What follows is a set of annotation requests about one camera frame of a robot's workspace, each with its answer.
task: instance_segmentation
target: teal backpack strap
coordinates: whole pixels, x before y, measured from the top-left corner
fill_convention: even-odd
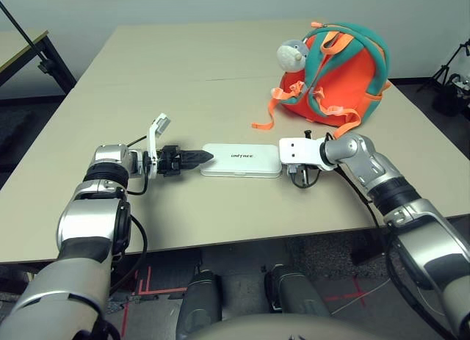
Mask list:
[[[385,62],[386,62],[387,70],[390,68],[388,46],[380,35],[374,33],[372,30],[370,30],[369,28],[366,28],[365,26],[359,26],[353,23],[332,23],[332,24],[337,25],[337,26],[344,26],[346,28],[350,28],[356,32],[359,32],[365,37],[368,37],[377,45],[379,45],[379,47],[383,50],[383,53],[385,55]]]
[[[310,89],[314,89],[317,85],[317,82],[326,73],[331,72],[337,67],[343,65],[344,63],[352,59],[355,55],[357,55],[362,49],[364,49],[364,45],[360,41],[353,39],[343,51],[341,51],[339,54],[336,54],[330,59],[330,61],[327,62],[324,68],[322,68],[322,70],[318,73],[318,76],[315,78],[315,82],[311,85]],[[317,100],[315,99],[314,94],[311,91],[308,92],[308,103],[318,115],[322,117],[327,117],[327,115],[324,114],[323,111],[319,108],[319,104],[317,103]]]
[[[298,97],[282,100],[282,104],[296,104],[310,89],[311,84],[314,81],[315,74],[317,73],[321,62],[323,61],[324,54],[320,51],[320,46],[322,45],[327,33],[328,32],[318,33],[318,35],[315,37],[314,43],[310,47],[307,60],[305,61],[305,87],[301,94],[299,94]]]
[[[356,40],[360,41],[369,51],[370,55],[373,57],[376,64],[376,72],[374,78],[371,80],[369,86],[367,87],[368,94],[379,95],[382,90],[383,85],[387,82],[388,77],[388,68],[386,61],[384,61],[382,54],[379,52],[377,46],[368,38],[362,35],[361,33],[347,28],[345,26],[326,26],[312,30],[307,34],[306,37],[311,37],[320,32],[329,32],[337,31],[343,32],[349,35],[352,35]]]

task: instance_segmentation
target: table leg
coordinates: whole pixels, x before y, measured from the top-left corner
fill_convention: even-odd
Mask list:
[[[42,50],[45,56],[54,62],[54,70],[57,73],[52,72],[51,76],[54,77],[62,90],[64,90],[65,94],[68,94],[76,84],[76,80],[73,77],[73,74],[70,72],[64,60],[60,57],[59,53],[48,37],[44,37],[41,41],[38,42],[38,44],[42,46]]]

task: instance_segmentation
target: beige table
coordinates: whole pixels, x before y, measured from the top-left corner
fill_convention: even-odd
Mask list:
[[[65,94],[75,86],[76,80],[48,38],[47,30],[26,29],[25,33],[37,50],[16,31],[0,32],[0,86],[13,77],[22,67],[37,57],[37,51],[54,63],[49,74],[55,79]]]
[[[0,191],[7,237],[0,261],[54,258],[57,220],[96,146],[131,142],[160,112],[172,123],[159,144],[184,149],[207,142],[276,144],[305,129],[315,137],[331,131],[282,109],[273,130],[250,127],[268,119],[270,88],[281,77],[277,45],[307,29],[307,21],[118,28]],[[358,132],[444,215],[469,213],[469,161],[397,88],[387,90]],[[193,170],[158,177],[146,195],[130,199],[150,250],[372,226],[334,173],[301,190],[286,175],[208,178]],[[137,231],[132,236],[128,252],[141,248]]]

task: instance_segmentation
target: plush toy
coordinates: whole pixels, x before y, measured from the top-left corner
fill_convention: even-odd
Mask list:
[[[286,72],[295,73],[305,68],[308,47],[300,40],[287,40],[279,47],[277,55],[280,67]]]

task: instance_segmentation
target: floor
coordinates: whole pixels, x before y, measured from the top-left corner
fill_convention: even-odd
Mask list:
[[[416,85],[398,88],[442,130],[465,155],[469,156],[469,121],[464,116],[445,117],[431,107],[433,90],[416,93]],[[28,122],[0,152],[0,167],[7,169],[26,153],[41,128],[59,104],[0,107],[0,119],[8,123],[12,111],[31,113]],[[0,188],[9,173],[0,173]],[[455,221],[457,227],[470,236],[468,217]],[[118,292],[109,303],[107,319],[122,333],[124,339],[174,339],[181,296],[197,268],[218,274],[223,287],[223,319],[244,314],[268,312],[264,296],[264,273],[275,264],[294,264],[312,280],[328,308],[336,310],[361,292],[367,292],[387,280],[382,257],[367,264],[354,266],[350,252],[364,243],[358,232],[324,234],[291,239],[270,239],[199,249],[152,253],[137,275],[137,288]],[[402,270],[400,275],[416,291]],[[175,289],[171,296],[160,294],[162,289]],[[433,292],[424,296],[437,311]],[[0,301],[0,318],[11,303]],[[445,319],[433,314],[445,324]],[[342,309],[335,318],[352,322],[377,335],[390,339],[439,339],[406,305],[394,286],[388,282],[376,292]]]

